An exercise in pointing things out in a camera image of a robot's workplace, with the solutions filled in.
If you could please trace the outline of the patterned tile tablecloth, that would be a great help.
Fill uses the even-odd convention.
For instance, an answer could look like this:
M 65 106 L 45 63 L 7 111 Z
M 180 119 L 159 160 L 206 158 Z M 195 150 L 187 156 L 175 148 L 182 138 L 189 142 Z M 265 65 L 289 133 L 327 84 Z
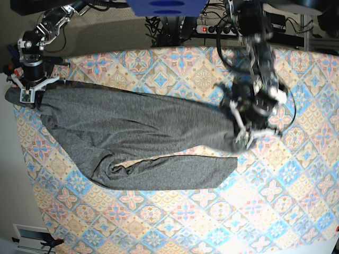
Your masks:
M 291 89 L 270 118 L 284 131 L 238 156 L 218 188 L 108 190 L 87 180 L 14 107 L 34 198 L 57 253 L 267 253 L 338 238 L 338 57 L 276 49 Z

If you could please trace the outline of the black clamp bottom left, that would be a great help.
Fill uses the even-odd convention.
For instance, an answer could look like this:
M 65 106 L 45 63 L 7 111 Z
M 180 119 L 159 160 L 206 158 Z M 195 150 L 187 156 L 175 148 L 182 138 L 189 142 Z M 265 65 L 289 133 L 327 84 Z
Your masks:
M 18 244 L 19 248 L 37 250 L 37 251 L 48 251 L 52 250 L 54 247 L 63 244 L 63 239 L 31 239 L 31 238 L 14 238 L 12 241 Z

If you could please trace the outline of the grey t-shirt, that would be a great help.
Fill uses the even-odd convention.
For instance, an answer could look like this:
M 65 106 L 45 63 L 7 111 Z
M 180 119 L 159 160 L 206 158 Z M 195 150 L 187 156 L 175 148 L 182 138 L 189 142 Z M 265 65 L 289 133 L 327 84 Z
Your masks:
M 113 190 L 216 188 L 243 152 L 222 109 L 189 99 L 59 81 L 34 109 L 79 171 Z

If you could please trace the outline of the red black clamp left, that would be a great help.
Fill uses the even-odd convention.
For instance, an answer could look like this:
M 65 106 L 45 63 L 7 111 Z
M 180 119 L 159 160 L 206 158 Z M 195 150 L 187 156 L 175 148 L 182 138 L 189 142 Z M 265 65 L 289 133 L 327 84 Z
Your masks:
M 3 67 L 3 73 L 7 76 L 6 81 L 12 81 L 12 75 L 14 74 L 18 79 L 23 77 L 23 69 L 20 66 L 5 65 Z

